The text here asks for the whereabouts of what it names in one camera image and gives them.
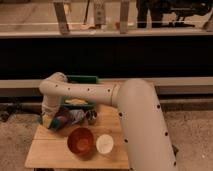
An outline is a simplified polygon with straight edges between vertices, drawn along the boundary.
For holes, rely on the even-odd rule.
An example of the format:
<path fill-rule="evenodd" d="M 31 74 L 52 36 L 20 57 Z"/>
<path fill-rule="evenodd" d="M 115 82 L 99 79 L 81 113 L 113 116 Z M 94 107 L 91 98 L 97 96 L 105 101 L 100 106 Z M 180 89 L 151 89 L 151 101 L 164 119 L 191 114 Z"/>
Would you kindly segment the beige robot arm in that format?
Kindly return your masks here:
<path fill-rule="evenodd" d="M 132 171 L 178 171 L 169 131 L 156 90 L 141 78 L 121 84 L 69 83 L 56 72 L 39 85 L 42 112 L 53 117 L 63 97 L 84 99 L 118 109 Z"/>

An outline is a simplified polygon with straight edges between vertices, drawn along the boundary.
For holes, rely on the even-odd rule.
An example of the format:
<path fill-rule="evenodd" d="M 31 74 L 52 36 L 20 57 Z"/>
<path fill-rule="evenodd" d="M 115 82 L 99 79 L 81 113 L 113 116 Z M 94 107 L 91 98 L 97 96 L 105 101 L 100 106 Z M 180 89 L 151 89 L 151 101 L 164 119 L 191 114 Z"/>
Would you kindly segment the multicoloured gripper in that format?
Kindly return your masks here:
<path fill-rule="evenodd" d="M 60 130 L 67 125 L 80 123 L 85 118 L 85 112 L 81 109 L 69 110 L 66 107 L 61 107 L 54 115 L 43 114 L 41 124 L 50 130 Z"/>

